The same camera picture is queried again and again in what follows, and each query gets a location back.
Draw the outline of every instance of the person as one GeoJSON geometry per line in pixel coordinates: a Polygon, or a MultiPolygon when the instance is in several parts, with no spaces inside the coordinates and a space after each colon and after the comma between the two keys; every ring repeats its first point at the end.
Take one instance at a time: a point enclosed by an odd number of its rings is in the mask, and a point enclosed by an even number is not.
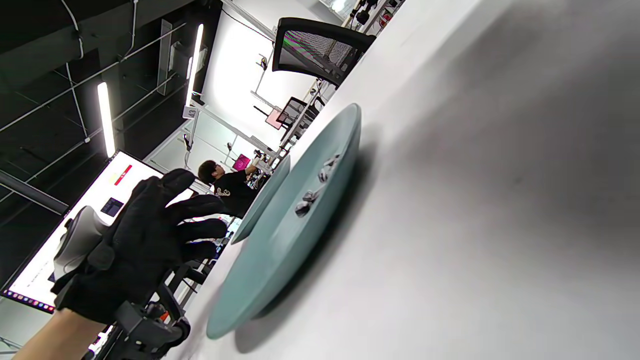
{"type": "Polygon", "coordinates": [[[193,240],[224,237],[227,227],[218,219],[182,221],[218,213],[220,200],[198,195],[167,206],[194,180],[191,172],[177,169],[162,179],[154,176],[138,183],[102,235],[100,246],[110,249],[110,263],[102,262],[107,265],[97,268],[85,259],[55,282],[56,312],[14,360],[82,359],[106,324],[115,322],[116,309],[123,302],[142,304],[169,269],[190,260],[213,258],[216,244],[193,240]]]}
{"type": "Polygon", "coordinates": [[[220,197],[227,207],[224,214],[243,218],[258,196],[258,190],[246,184],[246,177],[255,171],[256,167],[249,165],[244,170],[226,173],[215,161],[207,160],[198,168],[198,178],[215,187],[215,196],[220,197]]]}

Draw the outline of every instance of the black ceiling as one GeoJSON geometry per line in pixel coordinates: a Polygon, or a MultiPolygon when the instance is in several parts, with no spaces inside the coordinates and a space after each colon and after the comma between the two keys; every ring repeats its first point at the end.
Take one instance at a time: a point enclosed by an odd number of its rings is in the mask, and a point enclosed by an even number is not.
{"type": "MultiPolygon", "coordinates": [[[[15,34],[0,40],[0,128],[4,128],[0,169],[73,204],[105,165],[104,141],[96,133],[101,129],[97,85],[108,82],[111,112],[114,117],[121,114],[157,86],[160,45],[156,42],[79,85],[80,114],[73,93],[67,92],[15,122],[70,87],[67,63],[73,82],[79,83],[118,62],[131,45],[131,0],[65,2],[79,24],[82,59],[73,22],[61,0],[15,3],[12,6],[24,9],[11,13],[22,17],[7,15],[0,23],[2,33],[15,34]],[[94,134],[88,143],[85,131],[94,134]]],[[[187,24],[172,35],[172,42],[187,46],[193,44],[196,25],[203,22],[204,46],[211,49],[221,6],[218,0],[140,0],[133,51],[160,36],[161,19],[176,26],[187,24]]],[[[204,75],[198,76],[195,89],[203,83],[204,75]]],[[[115,123],[119,149],[144,158],[175,131],[184,121],[184,84],[185,79],[176,74],[166,95],[154,92],[126,112],[115,123]]],[[[9,195],[4,188],[0,188],[0,199],[2,285],[61,217],[19,195],[9,195]]]]}

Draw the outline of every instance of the ceiling light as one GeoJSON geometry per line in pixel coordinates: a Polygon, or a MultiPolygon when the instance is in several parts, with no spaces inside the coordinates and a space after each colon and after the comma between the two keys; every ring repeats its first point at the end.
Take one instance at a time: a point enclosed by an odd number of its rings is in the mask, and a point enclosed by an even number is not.
{"type": "Polygon", "coordinates": [[[186,106],[191,106],[191,96],[193,92],[193,85],[196,79],[196,72],[198,72],[198,63],[200,62],[200,45],[202,44],[202,33],[204,31],[204,25],[198,25],[198,32],[196,33],[196,41],[193,46],[193,60],[191,61],[191,72],[189,77],[189,87],[187,88],[187,102],[186,106]]]}
{"type": "Polygon", "coordinates": [[[193,56],[189,58],[189,65],[187,67],[187,80],[191,77],[191,63],[193,63],[193,56]]]}
{"type": "Polygon", "coordinates": [[[98,85],[98,101],[100,102],[100,115],[102,117],[102,133],[104,134],[104,145],[107,149],[107,157],[112,157],[116,152],[115,140],[113,138],[113,123],[111,120],[111,107],[109,106],[109,88],[107,83],[98,85]]]}
{"type": "Polygon", "coordinates": [[[333,5],[331,6],[331,9],[333,9],[335,12],[339,13],[342,11],[342,9],[344,9],[344,1],[345,0],[338,0],[335,3],[333,3],[333,5]]]}

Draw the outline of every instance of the dark hair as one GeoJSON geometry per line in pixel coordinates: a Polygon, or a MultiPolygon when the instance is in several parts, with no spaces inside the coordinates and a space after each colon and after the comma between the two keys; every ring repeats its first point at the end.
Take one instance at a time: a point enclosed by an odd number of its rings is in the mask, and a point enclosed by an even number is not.
{"type": "Polygon", "coordinates": [[[200,165],[198,168],[198,178],[200,181],[207,185],[211,185],[216,181],[216,178],[213,177],[213,172],[216,171],[216,164],[213,160],[207,160],[200,165]]]}

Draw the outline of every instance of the computer screen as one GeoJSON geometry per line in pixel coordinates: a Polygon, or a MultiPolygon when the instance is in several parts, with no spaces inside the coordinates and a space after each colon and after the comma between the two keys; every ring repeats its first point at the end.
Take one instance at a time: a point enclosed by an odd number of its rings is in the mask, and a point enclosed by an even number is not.
{"type": "MultiPolygon", "coordinates": [[[[57,253],[61,237],[66,232],[64,224],[68,219],[74,218],[83,207],[91,206],[103,222],[111,225],[129,200],[136,184],[151,176],[161,177],[162,174],[124,152],[115,154],[38,252],[22,267],[20,273],[13,277],[9,286],[2,290],[2,296],[53,313],[53,300],[56,298],[50,291],[54,282],[53,257],[57,253]]],[[[172,203],[186,200],[192,194],[193,191],[187,189],[173,199],[172,203]]]]}

